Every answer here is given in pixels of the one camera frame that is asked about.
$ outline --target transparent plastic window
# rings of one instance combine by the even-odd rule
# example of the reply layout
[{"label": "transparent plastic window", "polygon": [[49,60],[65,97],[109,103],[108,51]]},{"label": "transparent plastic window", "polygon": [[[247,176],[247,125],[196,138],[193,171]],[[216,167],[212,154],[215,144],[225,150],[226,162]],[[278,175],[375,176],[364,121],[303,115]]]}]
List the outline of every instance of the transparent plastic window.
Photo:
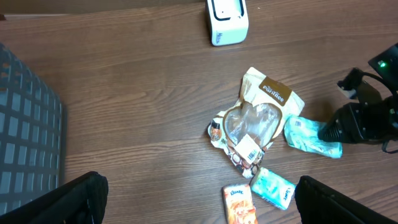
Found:
[{"label": "transparent plastic window", "polygon": [[263,148],[271,140],[282,115],[272,104],[252,106],[243,103],[242,108],[230,110],[225,118],[225,132],[233,144],[237,145],[248,134]]}]

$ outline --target wet wipes package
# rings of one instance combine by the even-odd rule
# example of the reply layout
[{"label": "wet wipes package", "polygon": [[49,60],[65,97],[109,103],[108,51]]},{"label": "wet wipes package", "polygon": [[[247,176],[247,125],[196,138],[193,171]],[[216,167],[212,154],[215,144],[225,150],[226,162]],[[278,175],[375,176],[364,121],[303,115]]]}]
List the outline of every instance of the wet wipes package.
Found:
[{"label": "wet wipes package", "polygon": [[261,167],[252,179],[251,190],[276,207],[286,210],[295,190],[295,185],[279,175]]},{"label": "wet wipes package", "polygon": [[318,131],[324,125],[326,123],[289,116],[284,128],[287,144],[304,152],[317,153],[334,159],[341,158],[343,145],[340,142],[325,142],[318,138]]}]

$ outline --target wood grain surface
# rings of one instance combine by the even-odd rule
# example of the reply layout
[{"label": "wood grain surface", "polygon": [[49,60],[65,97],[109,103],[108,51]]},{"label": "wood grain surface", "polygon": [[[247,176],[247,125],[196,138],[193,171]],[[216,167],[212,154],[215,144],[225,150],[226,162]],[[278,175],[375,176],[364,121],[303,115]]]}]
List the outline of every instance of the wood grain surface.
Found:
[{"label": "wood grain surface", "polygon": [[0,0],[3,14],[82,14],[142,7],[172,6],[204,0]]},{"label": "wood grain surface", "polygon": [[[202,3],[0,22],[0,41],[68,106],[66,179],[108,178],[105,223],[225,223],[222,186],[249,180],[205,129],[238,99],[246,70],[291,87],[302,116],[327,121],[349,102],[336,82],[352,67],[371,72],[367,61],[398,41],[395,0],[247,7],[248,37],[227,47],[211,46]],[[343,148],[329,159],[280,135],[262,165],[295,184],[310,175],[398,221],[398,155]],[[300,223],[294,200],[286,211],[254,203],[259,223]]]}]

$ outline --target plastic packaging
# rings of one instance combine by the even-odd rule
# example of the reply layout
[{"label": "plastic packaging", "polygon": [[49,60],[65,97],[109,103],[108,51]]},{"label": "plastic packaging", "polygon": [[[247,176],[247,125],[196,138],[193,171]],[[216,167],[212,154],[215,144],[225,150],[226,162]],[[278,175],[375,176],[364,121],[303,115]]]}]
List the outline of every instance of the plastic packaging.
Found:
[{"label": "plastic packaging", "polygon": [[243,76],[239,100],[211,121],[211,143],[224,150],[245,178],[252,178],[286,118],[299,115],[303,107],[304,102],[287,86],[250,68]]},{"label": "plastic packaging", "polygon": [[290,116],[284,128],[287,144],[304,152],[317,153],[334,159],[341,158],[343,145],[340,142],[325,142],[318,138],[318,131],[324,125],[326,123]]},{"label": "plastic packaging", "polygon": [[257,224],[256,208],[248,184],[223,187],[228,224]]},{"label": "plastic packaging", "polygon": [[282,210],[289,206],[295,190],[294,184],[263,167],[252,179],[250,186],[254,193]]}]

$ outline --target white plastic device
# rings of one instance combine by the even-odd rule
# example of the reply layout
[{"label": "white plastic device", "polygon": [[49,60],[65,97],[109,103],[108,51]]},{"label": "white plastic device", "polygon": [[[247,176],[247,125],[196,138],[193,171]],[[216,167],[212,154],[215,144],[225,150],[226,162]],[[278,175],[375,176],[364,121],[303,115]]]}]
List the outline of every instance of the white plastic device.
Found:
[{"label": "white plastic device", "polygon": [[206,0],[206,14],[214,46],[245,40],[249,29],[245,0]]}]

